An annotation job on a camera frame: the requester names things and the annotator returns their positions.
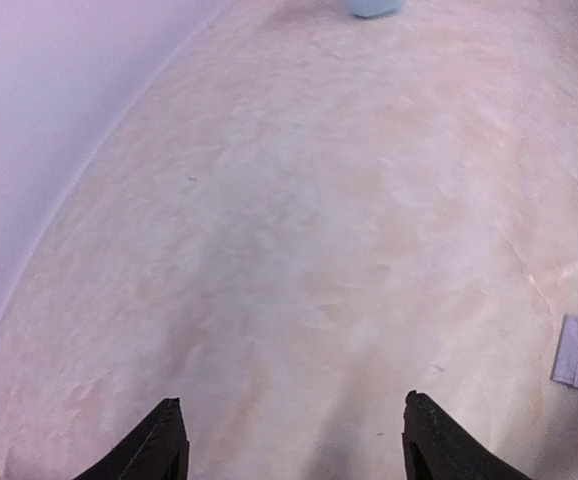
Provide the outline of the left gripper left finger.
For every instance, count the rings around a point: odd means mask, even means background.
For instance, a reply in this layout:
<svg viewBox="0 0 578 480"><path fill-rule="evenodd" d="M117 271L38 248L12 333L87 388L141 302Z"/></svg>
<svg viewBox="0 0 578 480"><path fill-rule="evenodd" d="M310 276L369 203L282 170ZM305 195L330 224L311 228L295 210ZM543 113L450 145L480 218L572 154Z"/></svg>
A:
<svg viewBox="0 0 578 480"><path fill-rule="evenodd" d="M75 480L187 480L190 443L179 398L165 398Z"/></svg>

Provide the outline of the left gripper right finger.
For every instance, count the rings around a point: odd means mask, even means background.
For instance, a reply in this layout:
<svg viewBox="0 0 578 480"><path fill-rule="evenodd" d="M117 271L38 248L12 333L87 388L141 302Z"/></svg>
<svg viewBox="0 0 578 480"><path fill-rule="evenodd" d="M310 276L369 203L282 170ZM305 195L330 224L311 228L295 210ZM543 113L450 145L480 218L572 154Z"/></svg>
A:
<svg viewBox="0 0 578 480"><path fill-rule="evenodd" d="M408 480L529 480L481 445L425 393L407 394L403 419Z"/></svg>

